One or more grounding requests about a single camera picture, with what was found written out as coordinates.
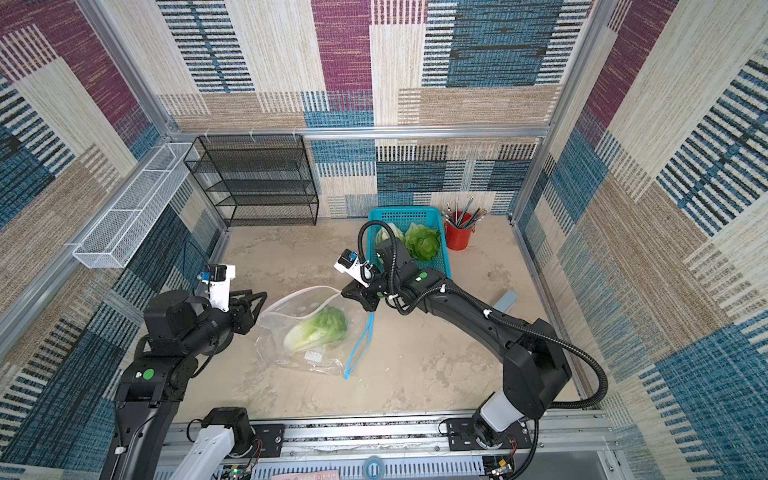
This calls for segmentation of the pink-zip dotted bag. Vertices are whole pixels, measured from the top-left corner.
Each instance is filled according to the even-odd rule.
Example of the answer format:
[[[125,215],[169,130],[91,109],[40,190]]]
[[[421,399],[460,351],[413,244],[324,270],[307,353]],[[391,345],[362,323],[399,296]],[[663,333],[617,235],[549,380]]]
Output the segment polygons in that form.
[[[262,361],[272,365],[343,376],[367,321],[368,313],[338,289],[312,286],[260,313],[255,349]]]

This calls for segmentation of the chinese cabbage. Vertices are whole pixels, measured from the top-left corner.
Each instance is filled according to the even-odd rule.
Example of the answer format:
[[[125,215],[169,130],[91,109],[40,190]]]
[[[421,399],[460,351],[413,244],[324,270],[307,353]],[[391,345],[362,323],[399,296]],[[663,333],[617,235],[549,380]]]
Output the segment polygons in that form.
[[[429,262],[441,250],[441,234],[437,229],[411,223],[404,235],[404,244],[412,258]]]
[[[389,222],[388,227],[381,227],[376,235],[375,244],[378,245],[382,242],[388,241],[390,238],[389,233],[393,233],[397,239],[399,239],[402,242],[405,242],[405,235],[404,233],[394,224]]]

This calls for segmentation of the blue-zip clear bag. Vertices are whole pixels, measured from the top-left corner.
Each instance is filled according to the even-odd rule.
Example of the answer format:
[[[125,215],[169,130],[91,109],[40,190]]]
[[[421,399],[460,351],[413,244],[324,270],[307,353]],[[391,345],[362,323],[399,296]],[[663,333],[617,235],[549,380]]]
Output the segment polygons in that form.
[[[255,341],[256,352],[263,361],[279,367],[349,379],[372,341],[375,316],[372,312],[336,308],[342,310],[348,320],[344,340],[291,353],[283,347],[285,335],[320,309],[305,318],[273,315],[269,318],[272,324],[265,324]]]

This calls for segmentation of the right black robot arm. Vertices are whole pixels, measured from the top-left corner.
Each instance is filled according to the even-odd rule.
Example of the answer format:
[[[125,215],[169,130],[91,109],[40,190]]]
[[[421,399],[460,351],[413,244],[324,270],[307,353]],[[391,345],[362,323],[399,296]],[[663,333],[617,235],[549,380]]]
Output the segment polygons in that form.
[[[485,346],[502,365],[502,387],[472,417],[474,437],[486,449],[500,446],[508,428],[520,420],[540,420],[550,408],[584,409],[607,395],[605,370],[583,349],[559,338],[553,327],[510,316],[460,288],[446,274],[421,267],[394,234],[377,244],[370,257],[346,249],[335,269],[351,276],[344,298],[368,312],[385,301],[399,314],[415,310],[437,316]],[[572,377],[572,355],[595,373],[598,386],[586,399],[563,402],[558,395]]]

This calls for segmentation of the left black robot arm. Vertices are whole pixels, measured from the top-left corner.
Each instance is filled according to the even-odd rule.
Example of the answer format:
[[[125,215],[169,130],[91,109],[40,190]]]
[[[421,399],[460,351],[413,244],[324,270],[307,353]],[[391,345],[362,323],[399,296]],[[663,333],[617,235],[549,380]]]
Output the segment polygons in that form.
[[[236,335],[255,325],[267,299],[264,292],[234,292],[228,309],[203,297],[172,290],[151,299],[144,312],[148,332],[119,381],[116,427],[101,473],[103,479],[151,479],[187,392],[208,359],[223,352]],[[252,425],[243,407],[217,407],[201,421],[191,451],[174,471],[176,479],[209,479],[233,458],[253,467],[282,451],[282,424]]]

